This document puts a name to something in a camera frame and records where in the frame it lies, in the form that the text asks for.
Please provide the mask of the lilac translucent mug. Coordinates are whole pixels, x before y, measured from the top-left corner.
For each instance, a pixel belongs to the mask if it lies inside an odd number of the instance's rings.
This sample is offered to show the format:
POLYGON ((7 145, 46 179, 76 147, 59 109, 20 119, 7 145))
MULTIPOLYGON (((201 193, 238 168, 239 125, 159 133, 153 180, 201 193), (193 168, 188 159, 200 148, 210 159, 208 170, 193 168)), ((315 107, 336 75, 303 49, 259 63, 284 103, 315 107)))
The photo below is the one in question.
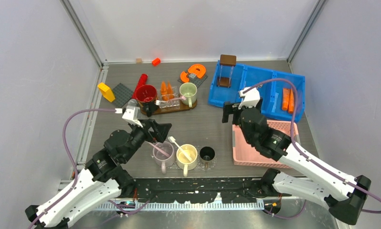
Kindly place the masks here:
POLYGON ((174 165, 176 162, 175 149, 169 141, 164 141, 163 143, 157 142, 155 145, 170 154, 170 157, 167 158, 155 148, 153 148, 152 151, 156 164, 160 167, 162 174, 165 175, 167 173, 167 168, 174 165))

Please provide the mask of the clear glass toothbrush holder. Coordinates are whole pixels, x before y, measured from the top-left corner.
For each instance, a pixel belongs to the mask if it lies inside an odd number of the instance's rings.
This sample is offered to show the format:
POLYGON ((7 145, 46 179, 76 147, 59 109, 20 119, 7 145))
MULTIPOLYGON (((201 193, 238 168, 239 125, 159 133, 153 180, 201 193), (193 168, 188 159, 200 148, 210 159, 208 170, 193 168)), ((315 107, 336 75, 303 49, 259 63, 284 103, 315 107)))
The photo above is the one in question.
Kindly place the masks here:
POLYGON ((157 90, 158 106, 162 111, 173 111, 180 108, 180 94, 178 86, 168 86, 157 90))

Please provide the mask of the cream yellow mug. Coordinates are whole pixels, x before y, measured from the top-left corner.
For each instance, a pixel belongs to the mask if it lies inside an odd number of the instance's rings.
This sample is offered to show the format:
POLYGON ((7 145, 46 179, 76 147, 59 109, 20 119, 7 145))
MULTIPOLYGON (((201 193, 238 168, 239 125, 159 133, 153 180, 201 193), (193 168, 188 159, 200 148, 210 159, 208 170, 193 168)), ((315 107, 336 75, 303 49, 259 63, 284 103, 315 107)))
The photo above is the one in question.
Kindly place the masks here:
POLYGON ((199 153, 195 146, 190 144, 182 145, 181 149, 188 154, 190 159, 188 159, 183 152, 178 149, 176 152, 177 165, 183 170, 183 176, 187 177, 188 172, 197 166, 199 153))

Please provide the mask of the light green mug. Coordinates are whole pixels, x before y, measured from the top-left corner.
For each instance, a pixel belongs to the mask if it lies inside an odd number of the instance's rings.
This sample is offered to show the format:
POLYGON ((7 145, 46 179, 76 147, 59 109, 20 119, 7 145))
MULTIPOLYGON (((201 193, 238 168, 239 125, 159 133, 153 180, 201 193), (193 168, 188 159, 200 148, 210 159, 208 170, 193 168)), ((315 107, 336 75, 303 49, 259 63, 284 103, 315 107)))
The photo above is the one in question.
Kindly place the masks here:
POLYGON ((197 100, 197 86, 193 83, 183 83, 179 88, 179 93, 183 98, 182 103, 189 108, 193 108, 197 100))

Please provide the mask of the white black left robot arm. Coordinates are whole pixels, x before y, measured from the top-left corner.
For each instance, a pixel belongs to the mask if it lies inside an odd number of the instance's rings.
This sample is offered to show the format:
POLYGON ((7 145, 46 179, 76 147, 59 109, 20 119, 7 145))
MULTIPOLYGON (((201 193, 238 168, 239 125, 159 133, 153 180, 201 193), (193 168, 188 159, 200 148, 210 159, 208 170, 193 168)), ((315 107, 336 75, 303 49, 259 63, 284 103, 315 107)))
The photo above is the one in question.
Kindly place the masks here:
POLYGON ((41 205, 30 205, 25 214, 29 228, 67 229, 97 205, 122 196, 130 197, 135 190, 134 179, 122 168, 145 143, 163 143, 172 127, 154 119, 138 119, 137 106, 127 108, 92 108, 72 114, 63 126, 63 144, 73 164, 75 177, 62 191, 41 205), (78 171, 66 142, 66 128, 78 114, 85 112, 113 112, 121 114, 131 132, 116 130, 105 141, 104 147, 78 171))

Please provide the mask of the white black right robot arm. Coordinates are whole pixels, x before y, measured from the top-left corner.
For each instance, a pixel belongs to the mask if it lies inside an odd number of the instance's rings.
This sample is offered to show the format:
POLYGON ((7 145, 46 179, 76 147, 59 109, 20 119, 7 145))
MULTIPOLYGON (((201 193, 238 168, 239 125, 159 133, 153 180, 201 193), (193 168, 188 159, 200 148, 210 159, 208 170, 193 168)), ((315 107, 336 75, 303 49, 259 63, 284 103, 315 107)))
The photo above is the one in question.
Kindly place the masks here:
POLYGON ((364 175, 345 174, 319 160, 285 133, 271 128, 261 114, 262 98, 258 90, 244 88, 239 103, 225 102, 222 122, 239 126, 247 144, 260 155, 287 165, 308 179, 290 176, 270 168, 261 179, 261 191, 267 195, 290 194, 316 203, 339 221, 356 225, 367 199, 371 180, 364 175))

